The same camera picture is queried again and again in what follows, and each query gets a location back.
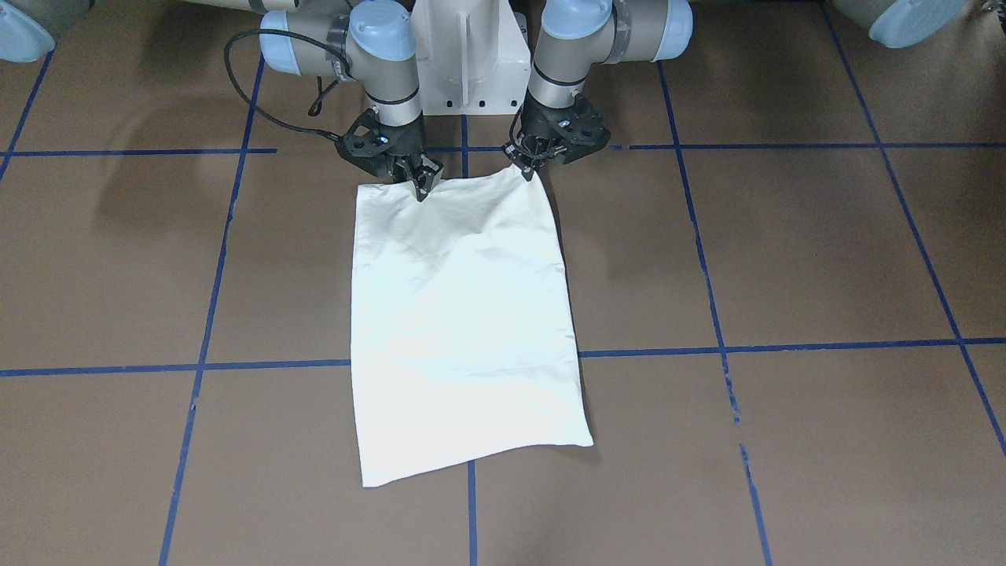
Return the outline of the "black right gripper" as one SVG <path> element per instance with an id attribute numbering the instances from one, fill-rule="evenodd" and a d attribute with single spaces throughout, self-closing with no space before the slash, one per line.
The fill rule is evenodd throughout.
<path id="1" fill-rule="evenodd" d="M 441 182 L 443 164 L 425 155 L 424 115 L 418 114 L 412 122 L 402 126 L 391 126 L 381 122 L 380 131 L 388 140 L 388 154 L 392 161 L 392 178 L 413 183 L 417 203 L 423 203 L 432 190 Z"/>

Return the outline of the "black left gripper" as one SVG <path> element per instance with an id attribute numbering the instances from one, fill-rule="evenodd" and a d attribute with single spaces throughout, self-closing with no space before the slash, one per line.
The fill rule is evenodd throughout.
<path id="1" fill-rule="evenodd" d="M 568 106 L 560 108 L 567 108 L 572 104 L 574 97 Z M 519 168 L 526 182 L 531 182 L 543 163 L 552 159 L 550 149 L 557 143 L 557 136 L 549 125 L 550 108 L 554 107 L 547 106 L 528 93 L 515 115 L 517 132 L 515 145 L 511 146 L 511 162 Z"/>

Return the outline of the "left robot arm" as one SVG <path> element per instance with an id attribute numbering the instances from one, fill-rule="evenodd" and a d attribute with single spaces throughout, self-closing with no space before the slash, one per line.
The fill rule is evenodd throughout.
<path id="1" fill-rule="evenodd" d="M 900 50 L 935 35 L 969 1 L 740 1 L 736 5 L 828 5 L 867 30 L 873 42 Z M 583 87 L 594 65 L 674 60 L 695 28 L 693 1 L 546 1 L 531 78 L 501 147 L 531 182 L 549 161 L 573 164 L 608 147 L 611 132 Z M 698 143 L 688 149 L 866 148 L 866 142 Z"/>

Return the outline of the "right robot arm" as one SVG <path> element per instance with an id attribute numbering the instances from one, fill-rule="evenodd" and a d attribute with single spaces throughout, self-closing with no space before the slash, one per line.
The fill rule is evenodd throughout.
<path id="1" fill-rule="evenodd" d="M 417 41 L 405 6 L 395 1 L 215 1 L 213 6 L 261 16 L 256 28 L 231 37 L 223 50 L 231 86 L 252 110 L 259 106 L 242 89 L 230 57 L 244 39 L 259 40 L 263 61 L 274 71 L 315 76 L 312 116 L 344 83 L 361 83 L 366 96 L 366 110 L 342 134 L 298 127 L 269 112 L 263 118 L 330 141 L 342 159 L 368 175 L 413 183 L 417 200 L 437 186 L 443 165 L 425 150 Z"/>

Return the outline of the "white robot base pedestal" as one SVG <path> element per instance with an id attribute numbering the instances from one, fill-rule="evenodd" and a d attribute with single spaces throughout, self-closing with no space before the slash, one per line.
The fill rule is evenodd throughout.
<path id="1" fill-rule="evenodd" d="M 531 76 L 531 50 L 508 1 L 417 1 L 420 101 L 425 117 L 513 116 Z"/>

